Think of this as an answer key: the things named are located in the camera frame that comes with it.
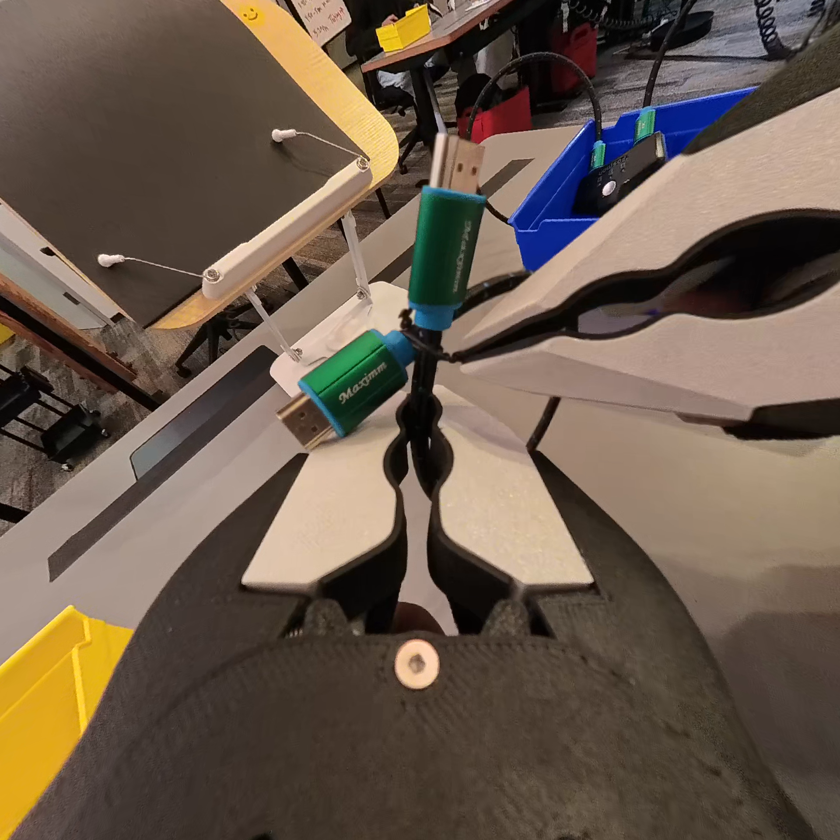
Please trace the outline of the yellow plastic bin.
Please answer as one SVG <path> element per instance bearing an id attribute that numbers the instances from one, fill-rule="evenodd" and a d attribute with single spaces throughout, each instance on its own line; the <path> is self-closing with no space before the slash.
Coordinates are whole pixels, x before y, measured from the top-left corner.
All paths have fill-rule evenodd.
<path id="1" fill-rule="evenodd" d="M 2 839 L 76 747 L 132 634 L 69 605 L 2 664 Z"/>

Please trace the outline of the black hdmi switch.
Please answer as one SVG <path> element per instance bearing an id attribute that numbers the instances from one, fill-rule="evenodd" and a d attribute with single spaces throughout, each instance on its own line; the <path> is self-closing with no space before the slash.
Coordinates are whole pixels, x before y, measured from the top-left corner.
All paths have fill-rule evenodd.
<path id="1" fill-rule="evenodd" d="M 603 216 L 658 172 L 667 160 L 665 136 L 655 131 L 614 161 L 597 167 L 582 178 L 574 195 L 572 214 Z"/>

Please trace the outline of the braided hdmi cable green plug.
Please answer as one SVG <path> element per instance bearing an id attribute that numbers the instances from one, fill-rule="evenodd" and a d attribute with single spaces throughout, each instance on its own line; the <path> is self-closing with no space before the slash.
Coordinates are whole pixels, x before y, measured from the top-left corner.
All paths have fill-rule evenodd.
<path id="1" fill-rule="evenodd" d="M 513 291 L 525 270 L 498 276 L 472 292 L 467 281 L 487 198 L 479 192 L 484 148 L 447 133 L 434 141 L 429 184 L 421 192 L 407 304 L 397 329 L 368 329 L 298 382 L 300 395 L 279 420 L 306 450 L 346 438 L 410 382 L 402 422 L 421 488 L 440 481 L 433 458 L 439 415 L 434 397 L 440 363 L 454 364 L 444 333 L 463 314 Z"/>
<path id="2" fill-rule="evenodd" d="M 696 1 L 683 1 L 679 13 L 670 24 L 660 25 L 652 34 L 656 48 L 653 65 L 647 77 L 642 108 L 636 118 L 633 142 L 640 143 L 655 132 L 656 111 L 653 98 L 659 70 L 671 49 L 678 49 L 696 43 L 711 31 L 713 12 L 693 12 Z"/>
<path id="3" fill-rule="evenodd" d="M 511 59 L 488 80 L 486 85 L 481 89 L 474 104 L 474 107 L 470 112 L 465 138 L 467 140 L 471 140 L 471 135 L 473 132 L 474 124 L 476 122 L 478 111 L 480 110 L 480 107 L 485 104 L 485 100 L 489 97 L 491 89 L 494 86 L 496 86 L 499 79 L 510 75 L 514 70 L 519 70 L 522 67 L 540 63 L 559 64 L 562 67 L 571 70 L 578 77 L 591 103 L 593 111 L 595 141 L 591 148 L 590 154 L 590 172 L 595 172 L 596 170 L 603 168 L 603 166 L 606 163 L 606 144 L 604 143 L 602 138 L 603 113 L 601 100 L 599 99 L 593 82 L 589 78 L 589 76 L 584 72 L 583 68 L 581 68 L 570 57 L 548 50 L 534 51 L 523 56 Z"/>

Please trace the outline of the blue plastic bin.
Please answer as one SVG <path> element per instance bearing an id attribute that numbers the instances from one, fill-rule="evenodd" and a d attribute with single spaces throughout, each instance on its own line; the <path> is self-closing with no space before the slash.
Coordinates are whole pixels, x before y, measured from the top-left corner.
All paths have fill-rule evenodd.
<path id="1" fill-rule="evenodd" d="M 667 162 L 752 91 L 753 88 L 748 87 L 656 107 L 655 131 L 665 136 Z M 606 164 L 634 145 L 634 126 L 639 111 L 626 112 L 614 125 L 603 129 Z M 511 215 L 526 269 L 536 270 L 543 266 L 599 218 L 578 217 L 571 212 L 576 189 L 581 179 L 590 173 L 594 141 L 594 122 L 591 120 Z"/>

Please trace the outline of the small yellow bin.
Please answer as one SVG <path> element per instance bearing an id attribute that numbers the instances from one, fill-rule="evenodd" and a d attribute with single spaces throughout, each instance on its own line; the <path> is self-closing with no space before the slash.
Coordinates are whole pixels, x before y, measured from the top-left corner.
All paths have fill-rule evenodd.
<path id="1" fill-rule="evenodd" d="M 386 54 L 412 46 L 431 33 L 431 17 L 427 4 L 415 6 L 395 22 L 375 30 L 381 49 Z"/>

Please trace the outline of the white laptop stand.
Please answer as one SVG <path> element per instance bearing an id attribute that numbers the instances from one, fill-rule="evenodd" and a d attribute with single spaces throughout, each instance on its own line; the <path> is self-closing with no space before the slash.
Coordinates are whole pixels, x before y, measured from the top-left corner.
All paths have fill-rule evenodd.
<path id="1" fill-rule="evenodd" d="M 249 216 L 238 230 L 251 233 L 251 238 L 213 263 L 206 262 L 202 273 L 124 255 L 99 254 L 97 263 L 103 270 L 110 270 L 133 262 L 200 279 L 203 297 L 219 307 L 228 299 L 245 295 L 280 346 L 280 357 L 271 374 L 283 388 L 290 386 L 287 393 L 295 395 L 300 379 L 352 340 L 372 330 L 383 335 L 399 333 L 407 293 L 385 281 L 370 281 L 352 217 L 352 208 L 385 177 L 385 141 L 375 141 L 369 152 L 330 119 L 314 126 L 328 135 L 323 137 L 315 130 L 281 128 L 274 118 L 269 111 L 267 117 L 241 121 L 236 129 L 228 130 L 236 138 L 237 152 L 260 154 L 262 168 L 252 167 L 248 172 L 255 183 L 268 181 L 272 201 L 277 201 L 279 184 L 284 185 L 279 205 L 272 204 L 268 209 L 262 203 L 258 207 L 259 218 L 268 222 L 264 229 L 257 232 L 256 216 Z M 293 345 L 262 308 L 256 285 L 337 219 L 344 224 L 355 289 L 303 341 Z"/>

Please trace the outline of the wooden desk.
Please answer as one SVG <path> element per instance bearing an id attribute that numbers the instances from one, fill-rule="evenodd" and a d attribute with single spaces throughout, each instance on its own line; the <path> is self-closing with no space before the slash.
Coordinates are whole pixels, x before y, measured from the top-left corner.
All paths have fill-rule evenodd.
<path id="1" fill-rule="evenodd" d="M 430 151 L 437 133 L 446 129 L 434 82 L 438 68 L 453 71 L 459 83 L 478 72 L 492 77 L 513 55 L 514 38 L 522 53 L 549 46 L 549 31 L 559 2 L 427 2 L 439 16 L 414 45 L 386 56 L 376 31 L 392 25 L 423 2 L 348 2 L 351 25 L 345 35 L 349 55 L 381 88 L 399 88 L 414 102 L 419 140 Z"/>

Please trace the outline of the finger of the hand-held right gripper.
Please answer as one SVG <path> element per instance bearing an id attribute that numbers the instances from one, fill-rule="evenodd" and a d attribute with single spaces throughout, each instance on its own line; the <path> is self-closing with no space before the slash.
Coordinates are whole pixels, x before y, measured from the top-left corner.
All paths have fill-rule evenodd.
<path id="1" fill-rule="evenodd" d="M 838 236 L 838 155 L 833 122 L 711 126 L 504 297 L 460 359 L 542 343 L 587 307 L 652 295 L 701 257 L 827 245 Z"/>
<path id="2" fill-rule="evenodd" d="M 611 338 L 557 334 L 462 363 L 470 377 L 720 426 L 838 427 L 838 326 L 654 322 Z"/>

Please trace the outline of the wooden board with black surface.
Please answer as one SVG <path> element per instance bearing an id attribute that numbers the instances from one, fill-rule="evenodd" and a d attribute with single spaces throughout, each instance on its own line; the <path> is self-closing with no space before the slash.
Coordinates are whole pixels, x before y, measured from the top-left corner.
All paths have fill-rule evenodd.
<path id="1" fill-rule="evenodd" d="M 2 203 L 143 328 L 174 327 L 201 274 L 352 157 L 396 135 L 277 2 L 2 2 Z"/>

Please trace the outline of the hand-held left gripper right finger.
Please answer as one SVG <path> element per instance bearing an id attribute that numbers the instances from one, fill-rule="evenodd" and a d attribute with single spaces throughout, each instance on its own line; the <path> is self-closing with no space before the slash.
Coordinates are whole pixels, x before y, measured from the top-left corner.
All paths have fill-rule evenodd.
<path id="1" fill-rule="evenodd" d="M 451 465 L 436 490 L 443 535 L 515 592 L 572 592 L 594 578 L 526 445 L 453 392 L 436 392 Z"/>

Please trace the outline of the whiteboard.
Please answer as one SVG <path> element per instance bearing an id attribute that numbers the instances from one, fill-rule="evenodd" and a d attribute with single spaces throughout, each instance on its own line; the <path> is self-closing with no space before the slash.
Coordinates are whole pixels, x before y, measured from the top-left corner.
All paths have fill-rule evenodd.
<path id="1" fill-rule="evenodd" d="M 299 16 L 312 40 L 324 47 L 341 35 L 352 23 L 344 1 L 288 1 Z"/>

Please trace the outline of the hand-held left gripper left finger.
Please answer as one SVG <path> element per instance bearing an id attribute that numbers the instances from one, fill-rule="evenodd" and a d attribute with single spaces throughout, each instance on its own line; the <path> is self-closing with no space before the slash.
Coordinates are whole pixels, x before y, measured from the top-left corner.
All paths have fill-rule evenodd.
<path id="1" fill-rule="evenodd" d="M 349 436 L 312 450 L 244 572 L 245 588 L 312 594 L 391 536 L 397 490 L 385 456 L 403 398 L 393 395 Z"/>

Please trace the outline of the black metal cart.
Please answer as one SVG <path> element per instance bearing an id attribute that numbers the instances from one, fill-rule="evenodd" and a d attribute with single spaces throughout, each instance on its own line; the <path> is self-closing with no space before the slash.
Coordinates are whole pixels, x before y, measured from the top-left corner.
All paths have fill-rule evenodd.
<path id="1" fill-rule="evenodd" d="M 111 437 L 98 410 L 61 397 L 41 373 L 1 366 L 1 435 L 71 472 Z"/>

